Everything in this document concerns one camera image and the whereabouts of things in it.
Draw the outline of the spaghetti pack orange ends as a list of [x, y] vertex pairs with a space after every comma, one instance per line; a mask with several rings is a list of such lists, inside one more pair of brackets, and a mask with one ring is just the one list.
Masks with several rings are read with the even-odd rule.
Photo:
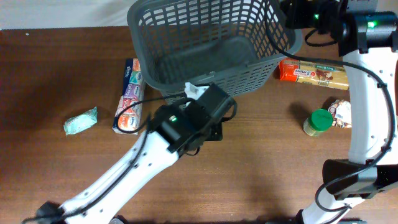
[[349, 90], [349, 81], [343, 67], [285, 58], [279, 63], [280, 80]]

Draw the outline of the green lid spice jar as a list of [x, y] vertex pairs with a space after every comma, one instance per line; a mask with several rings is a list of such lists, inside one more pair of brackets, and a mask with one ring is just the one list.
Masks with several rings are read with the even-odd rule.
[[303, 130], [307, 135], [317, 137], [329, 130], [332, 123], [331, 113], [324, 109], [318, 109], [304, 121]]

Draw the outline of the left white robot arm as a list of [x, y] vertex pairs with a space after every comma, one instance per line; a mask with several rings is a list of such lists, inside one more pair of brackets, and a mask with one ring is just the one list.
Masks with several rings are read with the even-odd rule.
[[227, 112], [237, 103], [215, 84], [186, 83], [141, 126], [142, 134], [128, 152], [96, 182], [58, 205], [44, 203], [23, 223], [109, 223], [143, 186], [182, 156], [195, 156], [206, 141], [222, 139]]

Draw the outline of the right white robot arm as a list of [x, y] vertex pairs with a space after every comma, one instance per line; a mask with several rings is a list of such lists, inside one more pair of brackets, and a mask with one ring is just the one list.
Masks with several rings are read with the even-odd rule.
[[355, 206], [397, 187], [397, 15], [375, 1], [282, 1], [289, 29], [314, 28], [338, 43], [349, 81], [351, 145], [329, 159], [314, 202], [297, 223], [337, 223]]

